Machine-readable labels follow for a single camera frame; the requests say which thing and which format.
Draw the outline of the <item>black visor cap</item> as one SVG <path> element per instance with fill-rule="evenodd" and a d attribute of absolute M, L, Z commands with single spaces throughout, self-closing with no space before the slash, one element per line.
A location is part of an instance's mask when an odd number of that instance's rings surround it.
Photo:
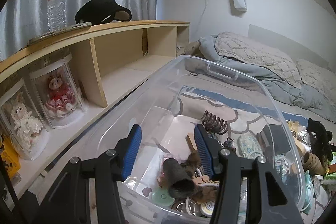
<path fill-rule="evenodd" d="M 91 24 L 107 24 L 112 21 L 129 22 L 132 14 L 126 7 L 120 6 L 115 0 L 90 0 L 75 15 L 75 22 Z"/>

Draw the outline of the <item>floral fabric pouch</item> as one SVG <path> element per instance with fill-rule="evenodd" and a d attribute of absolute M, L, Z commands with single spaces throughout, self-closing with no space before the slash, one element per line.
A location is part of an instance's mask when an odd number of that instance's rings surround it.
<path fill-rule="evenodd" d="M 240 155 L 246 159 L 254 160 L 264 155 L 258 140 L 250 132 L 240 135 L 237 144 Z"/>

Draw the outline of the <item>red dress doll case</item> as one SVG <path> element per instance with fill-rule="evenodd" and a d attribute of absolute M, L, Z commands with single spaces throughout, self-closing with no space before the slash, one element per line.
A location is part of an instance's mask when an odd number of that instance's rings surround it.
<path fill-rule="evenodd" d="M 70 69 L 72 55 L 29 74 L 33 90 L 52 128 L 65 128 L 78 121 L 88 109 Z"/>

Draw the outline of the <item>brown furry headband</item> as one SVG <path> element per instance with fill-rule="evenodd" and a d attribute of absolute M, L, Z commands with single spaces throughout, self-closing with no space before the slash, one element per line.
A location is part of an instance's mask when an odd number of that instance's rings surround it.
<path fill-rule="evenodd" d="M 157 182 L 161 188 L 177 200 L 192 198 L 197 203 L 215 201 L 217 186 L 200 186 L 194 179 L 194 173 L 201 166 L 197 152 L 189 154 L 186 161 L 179 163 L 174 157 L 166 157 L 161 164 Z"/>

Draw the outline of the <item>black box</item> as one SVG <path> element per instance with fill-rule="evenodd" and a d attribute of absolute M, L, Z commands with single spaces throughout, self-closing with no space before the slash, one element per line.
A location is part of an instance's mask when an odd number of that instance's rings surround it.
<path fill-rule="evenodd" d="M 257 140 L 269 162 L 273 162 L 275 156 L 286 154 L 290 150 L 286 133 L 281 125 L 265 125 L 257 134 Z"/>

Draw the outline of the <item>beige yarn cone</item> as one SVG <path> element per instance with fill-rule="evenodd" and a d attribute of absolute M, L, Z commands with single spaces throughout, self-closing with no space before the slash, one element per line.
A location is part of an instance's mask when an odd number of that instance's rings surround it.
<path fill-rule="evenodd" d="M 309 171 L 311 176 L 321 175 L 324 176 L 326 173 L 325 168 L 321 164 L 319 158 L 310 152 L 306 152 L 302 157 L 302 166 L 304 171 Z"/>

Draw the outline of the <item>wooden shelf unit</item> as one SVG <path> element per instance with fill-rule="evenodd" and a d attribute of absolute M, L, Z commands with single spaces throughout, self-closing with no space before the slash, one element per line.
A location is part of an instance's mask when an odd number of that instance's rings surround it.
<path fill-rule="evenodd" d="M 70 31 L 29 46 L 1 62 L 1 80 L 30 63 L 62 48 L 69 48 L 73 67 L 88 99 L 88 111 L 75 123 L 54 129 L 42 154 L 22 160 L 22 196 L 42 171 L 72 141 L 110 108 L 177 56 L 189 42 L 189 23 L 171 20 L 135 20 Z"/>

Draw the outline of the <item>clear plastic storage bin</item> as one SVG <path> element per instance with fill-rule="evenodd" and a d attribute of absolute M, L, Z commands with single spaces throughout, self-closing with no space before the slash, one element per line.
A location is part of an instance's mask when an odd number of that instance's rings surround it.
<path fill-rule="evenodd" d="M 300 213 L 305 198 L 303 168 L 285 118 L 272 96 L 255 78 L 192 56 L 180 56 L 169 62 L 98 121 L 57 162 L 39 195 L 40 205 L 73 157 L 82 160 L 99 157 L 113 149 L 138 124 L 142 139 L 132 172 L 124 182 L 117 183 L 125 223 L 211 223 L 216 200 L 205 203 L 189 197 L 177 200 L 157 182 L 163 159 L 174 157 L 179 163 L 187 160 L 191 152 L 186 136 L 194 133 L 196 125 L 202 125 L 206 110 L 228 122 L 225 134 L 206 133 L 222 147 L 228 137 L 233 139 L 236 155 L 240 157 L 237 144 L 240 135 L 250 132 L 257 138 L 265 125 L 282 126 L 290 150 L 275 156 L 273 162 L 267 161 L 280 176 Z M 219 182 L 210 179 L 202 163 L 193 179 L 200 186 L 217 186 L 219 190 Z M 89 204 L 90 223 L 99 223 L 94 179 L 89 181 Z M 246 223 L 246 211 L 247 179 L 244 177 L 237 223 Z"/>

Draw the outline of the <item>white dress doll case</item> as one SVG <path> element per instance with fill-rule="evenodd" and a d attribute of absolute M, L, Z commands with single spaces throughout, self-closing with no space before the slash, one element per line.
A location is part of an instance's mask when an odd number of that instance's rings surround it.
<path fill-rule="evenodd" d="M 50 135 L 24 79 L 1 96 L 1 121 L 22 159 L 35 160 L 46 148 Z"/>

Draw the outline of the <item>plastic water bottle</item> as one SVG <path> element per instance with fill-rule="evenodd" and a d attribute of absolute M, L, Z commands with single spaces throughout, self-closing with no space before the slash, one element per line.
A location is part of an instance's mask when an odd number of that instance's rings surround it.
<path fill-rule="evenodd" d="M 47 0 L 47 22 L 49 31 L 66 26 L 66 0 Z"/>

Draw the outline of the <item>wooden hairbrush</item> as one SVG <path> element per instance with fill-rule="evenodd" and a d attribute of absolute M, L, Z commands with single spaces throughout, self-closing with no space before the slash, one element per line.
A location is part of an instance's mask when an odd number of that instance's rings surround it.
<path fill-rule="evenodd" d="M 196 153 L 198 151 L 193 133 L 188 133 L 187 134 L 186 142 L 187 142 L 187 145 L 188 145 L 191 153 Z"/>

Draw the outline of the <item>black fuzzy hat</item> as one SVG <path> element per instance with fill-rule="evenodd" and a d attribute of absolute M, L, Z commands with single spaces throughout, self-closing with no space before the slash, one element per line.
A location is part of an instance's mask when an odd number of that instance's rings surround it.
<path fill-rule="evenodd" d="M 307 122 L 311 152 L 317 156 L 326 169 L 329 162 L 333 161 L 333 149 L 329 143 L 333 138 L 331 131 L 326 131 L 325 126 L 311 118 Z"/>

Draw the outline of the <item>brown hair claw clip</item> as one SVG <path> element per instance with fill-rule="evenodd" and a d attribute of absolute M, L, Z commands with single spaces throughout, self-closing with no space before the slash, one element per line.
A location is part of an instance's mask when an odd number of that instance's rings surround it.
<path fill-rule="evenodd" d="M 228 122 L 207 110 L 201 118 L 201 123 L 205 130 L 211 134 L 223 135 L 228 131 Z"/>

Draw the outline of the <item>grey beige duvet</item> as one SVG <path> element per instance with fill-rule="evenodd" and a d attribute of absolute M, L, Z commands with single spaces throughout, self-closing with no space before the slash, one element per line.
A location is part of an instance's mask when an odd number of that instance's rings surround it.
<path fill-rule="evenodd" d="M 306 60 L 294 61 L 279 49 L 233 32 L 179 43 L 179 55 L 194 55 L 259 80 L 278 102 L 335 122 L 335 75 Z"/>

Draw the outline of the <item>floral hair claw clip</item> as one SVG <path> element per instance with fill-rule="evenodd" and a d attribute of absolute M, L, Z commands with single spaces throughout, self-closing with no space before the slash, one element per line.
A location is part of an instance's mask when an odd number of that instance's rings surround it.
<path fill-rule="evenodd" d="M 230 151 L 231 153 L 234 153 L 234 154 L 237 153 L 235 142 L 230 137 L 228 137 L 226 141 L 223 143 L 223 147 L 227 149 L 228 151 Z"/>

